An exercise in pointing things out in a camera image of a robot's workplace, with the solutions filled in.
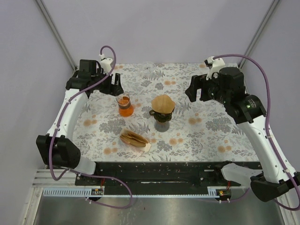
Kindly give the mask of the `green glass dripper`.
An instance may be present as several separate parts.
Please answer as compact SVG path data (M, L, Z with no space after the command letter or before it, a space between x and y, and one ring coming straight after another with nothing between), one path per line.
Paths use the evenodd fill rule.
M150 110L149 115L153 116L156 121L160 123L165 123L165 122L169 122L172 119L173 111L174 110L172 110L171 113L165 114L165 113L156 112L154 110Z

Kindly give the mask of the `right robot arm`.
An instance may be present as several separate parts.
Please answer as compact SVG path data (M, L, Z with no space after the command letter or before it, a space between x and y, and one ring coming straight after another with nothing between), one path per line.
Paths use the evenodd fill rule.
M300 174L289 164L265 123L267 112L260 99L246 93L244 74L236 67L224 67L212 75L194 75L185 94L196 101L200 90L203 102L215 100L225 107L227 114L244 132L261 164L261 170L225 161L217 166L214 182L220 186L228 181L251 188L263 201L274 200L299 186Z

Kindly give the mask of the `brown paper coffee filter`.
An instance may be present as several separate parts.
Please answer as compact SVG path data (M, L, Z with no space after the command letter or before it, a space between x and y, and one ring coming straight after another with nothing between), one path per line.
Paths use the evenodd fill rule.
M152 110L161 114L172 113L175 108L175 102L168 95L160 95L151 101Z

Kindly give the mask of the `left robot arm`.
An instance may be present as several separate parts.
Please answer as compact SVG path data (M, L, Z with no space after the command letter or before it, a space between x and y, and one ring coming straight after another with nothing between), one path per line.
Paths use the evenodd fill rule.
M81 155L73 143L73 132L80 112L93 91L118 96L124 92L120 74L112 74L113 58L80 60L79 70L67 81L66 92L60 111L45 135L36 139L37 148L45 165L61 167L86 174L91 185L101 182L102 174L96 163Z

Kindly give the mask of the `orange liquid glass carafe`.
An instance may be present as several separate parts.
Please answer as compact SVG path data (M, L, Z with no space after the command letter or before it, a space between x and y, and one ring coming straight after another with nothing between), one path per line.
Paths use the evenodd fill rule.
M120 94L116 97L119 107L119 114L122 117L129 117L133 114L134 108L131 105L130 96L126 93Z

